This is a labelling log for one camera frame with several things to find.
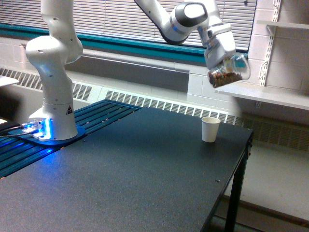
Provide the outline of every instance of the clear glass cup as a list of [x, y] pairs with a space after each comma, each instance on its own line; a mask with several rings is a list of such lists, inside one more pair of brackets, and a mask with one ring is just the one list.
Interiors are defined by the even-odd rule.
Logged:
[[247, 80], [250, 77], [250, 67], [242, 53], [236, 53], [229, 59], [224, 59], [216, 67], [208, 71], [208, 79], [214, 88], [231, 84], [235, 81]]

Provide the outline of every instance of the table leg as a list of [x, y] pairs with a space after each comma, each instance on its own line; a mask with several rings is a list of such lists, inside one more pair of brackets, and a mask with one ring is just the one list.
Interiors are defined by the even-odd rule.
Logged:
[[248, 153], [243, 156], [233, 179], [233, 186], [231, 191], [231, 197], [228, 205], [226, 223], [225, 223], [225, 232], [233, 232], [235, 223], [236, 223], [236, 216], [237, 216], [237, 209], [240, 200], [241, 188], [243, 178], [245, 176], [246, 164], [248, 159]]

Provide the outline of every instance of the heating vent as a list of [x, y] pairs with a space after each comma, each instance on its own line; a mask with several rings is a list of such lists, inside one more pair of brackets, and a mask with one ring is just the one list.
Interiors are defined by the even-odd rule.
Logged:
[[[26, 88], [32, 88], [36, 90], [43, 90], [43, 85], [40, 79], [40, 76], [26, 73], [26, 72], [19, 72], [15, 70], [9, 70], [9, 69], [0, 69], [0, 75], [2, 76], [7, 76], [11, 78], [15, 78], [16, 80], [19, 81], [17, 85], [23, 86]], [[73, 82], [73, 98], [87, 101], [90, 93], [92, 91], [92, 86], [87, 86], [78, 84]]]
[[197, 117], [215, 117], [224, 123], [253, 129], [255, 140], [302, 151], [309, 151], [309, 130], [306, 127], [303, 127], [303, 129], [294, 128], [293, 126], [281, 125], [281, 123], [264, 122], [261, 119], [242, 118], [231, 115], [228, 112], [210, 108], [196, 108], [194, 105], [181, 104], [180, 102], [166, 101], [163, 99], [132, 95], [132, 93], [120, 93], [111, 90], [107, 91], [106, 99]]

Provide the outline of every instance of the warning label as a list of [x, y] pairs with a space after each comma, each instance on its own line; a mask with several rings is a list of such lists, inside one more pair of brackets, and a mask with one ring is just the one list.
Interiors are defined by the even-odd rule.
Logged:
[[69, 115], [69, 114], [72, 114], [72, 113], [73, 113], [72, 108], [71, 108], [71, 106], [69, 105], [69, 108], [68, 108], [68, 110], [67, 110], [66, 115]]

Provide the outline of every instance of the blue metal rail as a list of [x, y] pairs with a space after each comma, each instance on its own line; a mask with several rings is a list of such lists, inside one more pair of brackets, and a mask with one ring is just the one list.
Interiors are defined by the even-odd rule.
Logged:
[[[139, 110], [140, 107], [103, 100], [75, 111], [76, 124], [86, 135], [114, 123]], [[44, 147], [18, 138], [0, 138], [0, 178], [8, 176], [49, 154], [59, 147]]]

